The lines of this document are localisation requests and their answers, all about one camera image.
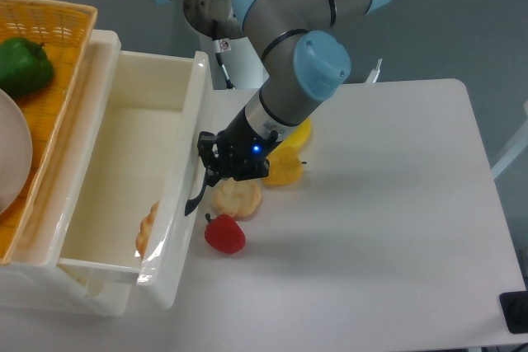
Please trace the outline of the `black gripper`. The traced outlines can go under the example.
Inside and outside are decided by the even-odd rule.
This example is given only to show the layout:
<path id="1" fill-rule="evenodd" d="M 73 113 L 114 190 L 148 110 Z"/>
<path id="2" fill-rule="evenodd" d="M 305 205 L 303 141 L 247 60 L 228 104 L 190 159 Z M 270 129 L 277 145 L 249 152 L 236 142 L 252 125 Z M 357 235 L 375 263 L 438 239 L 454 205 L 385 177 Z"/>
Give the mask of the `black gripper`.
<path id="1" fill-rule="evenodd" d="M 205 183 L 213 187 L 225 175 L 236 181 L 269 176 L 267 156 L 278 146 L 279 134 L 272 129 L 259 135 L 241 110 L 226 129 L 218 134 L 201 131 L 197 148 L 205 168 Z"/>

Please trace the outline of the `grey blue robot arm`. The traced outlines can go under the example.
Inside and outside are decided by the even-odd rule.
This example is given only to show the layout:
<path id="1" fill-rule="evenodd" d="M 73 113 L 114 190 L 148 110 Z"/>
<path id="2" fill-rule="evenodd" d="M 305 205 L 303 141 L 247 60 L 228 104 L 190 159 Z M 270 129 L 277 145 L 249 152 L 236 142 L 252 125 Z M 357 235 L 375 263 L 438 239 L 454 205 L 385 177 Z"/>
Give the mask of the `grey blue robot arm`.
<path id="1" fill-rule="evenodd" d="M 200 134 L 197 145 L 208 186 L 268 175 L 268 155 L 351 72 L 349 55 L 330 29 L 391 0 L 227 1 L 228 16 L 250 41 L 268 78 L 224 130 Z"/>

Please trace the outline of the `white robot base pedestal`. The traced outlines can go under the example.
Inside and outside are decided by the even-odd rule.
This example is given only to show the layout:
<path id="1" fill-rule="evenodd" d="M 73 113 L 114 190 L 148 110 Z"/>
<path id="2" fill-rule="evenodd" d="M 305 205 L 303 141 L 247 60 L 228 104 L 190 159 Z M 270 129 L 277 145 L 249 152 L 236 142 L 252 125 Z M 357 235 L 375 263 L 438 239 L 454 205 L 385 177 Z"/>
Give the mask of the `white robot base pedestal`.
<path id="1" fill-rule="evenodd" d="M 268 79 L 262 61 L 242 32 L 231 0 L 184 0 L 183 11 L 210 58 L 213 87 L 256 89 Z"/>

